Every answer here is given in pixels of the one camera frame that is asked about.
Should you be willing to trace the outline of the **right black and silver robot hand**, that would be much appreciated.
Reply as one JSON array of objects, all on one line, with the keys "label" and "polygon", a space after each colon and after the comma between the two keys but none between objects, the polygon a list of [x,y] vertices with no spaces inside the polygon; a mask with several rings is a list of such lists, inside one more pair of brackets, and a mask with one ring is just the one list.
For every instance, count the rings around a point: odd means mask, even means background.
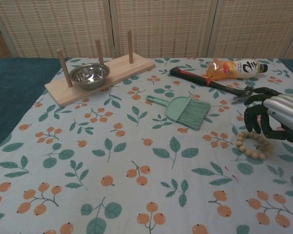
[{"label": "right black and silver robot hand", "polygon": [[286,140],[293,143],[293,95],[262,87],[254,89],[255,95],[244,101],[250,105],[244,112],[248,132],[262,133],[268,139]]}]

